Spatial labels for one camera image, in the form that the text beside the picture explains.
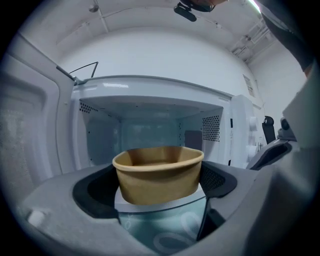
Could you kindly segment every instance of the white wall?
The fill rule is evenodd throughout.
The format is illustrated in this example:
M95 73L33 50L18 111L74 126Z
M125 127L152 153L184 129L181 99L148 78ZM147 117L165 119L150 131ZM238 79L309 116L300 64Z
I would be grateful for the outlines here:
M71 72L98 61L94 77L145 75L177 79L234 95L260 106L255 79L240 59L200 37L168 28L135 28L111 32L64 56L59 65ZM243 74L251 79L249 95Z
M297 60L279 41L255 57L249 67L256 78L264 106L260 111L255 110L259 127L264 120L265 111L266 116L274 119L277 135L281 128L282 112L302 88L306 76Z

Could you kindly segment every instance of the bowl rim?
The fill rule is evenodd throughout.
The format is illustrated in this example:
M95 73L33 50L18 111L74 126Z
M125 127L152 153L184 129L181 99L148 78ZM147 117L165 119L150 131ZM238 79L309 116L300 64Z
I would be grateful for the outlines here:
M120 154L116 155L112 159L112 164L119 171L125 171L125 172L156 172L156 171L167 171L167 170L170 170L170 169L178 169L178 168L183 168L183 167L186 167L186 166L190 166L190 165L193 165L193 164L201 162L205 157L205 154L201 150L193 149L193 148L186 147L186 146L155 146L155 147L147 147L146 149L156 149L156 148L163 148L163 147L185 148L185 149L188 149L190 151L198 152L198 153L200 153L200 155L195 157L195 158L192 158L190 160L181 161L181 162L174 162L174 163L166 163L166 164L161 164L161 165L132 166L132 165L123 165L123 164L119 164L119 163L116 162L116 159L118 157L122 156L123 154L126 154L128 151L138 149L138 148L133 148L133 149L129 149L129 150L123 151Z

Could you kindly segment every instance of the open microwave door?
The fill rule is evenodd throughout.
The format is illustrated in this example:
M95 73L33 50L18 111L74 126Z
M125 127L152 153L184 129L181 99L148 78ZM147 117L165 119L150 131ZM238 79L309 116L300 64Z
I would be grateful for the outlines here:
M69 142L75 82L20 34L1 65L1 178L16 191L16 202L44 180L75 169Z

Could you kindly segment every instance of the ceiling light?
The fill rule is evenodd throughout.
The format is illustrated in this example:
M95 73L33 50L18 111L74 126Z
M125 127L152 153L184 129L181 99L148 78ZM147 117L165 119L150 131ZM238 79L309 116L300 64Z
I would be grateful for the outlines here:
M253 5L254 8L257 9L259 13L261 13L259 6L256 4L254 0L248 0L248 1Z

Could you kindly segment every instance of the ceiling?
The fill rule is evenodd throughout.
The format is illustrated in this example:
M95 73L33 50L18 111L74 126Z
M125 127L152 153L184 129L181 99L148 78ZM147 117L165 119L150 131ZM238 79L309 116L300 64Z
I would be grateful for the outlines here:
M47 0L21 32L59 62L75 47L114 31L164 27L201 36L226 48L245 62L275 38L248 0L230 0L210 12L192 11L196 22L174 13L179 0ZM98 5L90 12L90 5Z

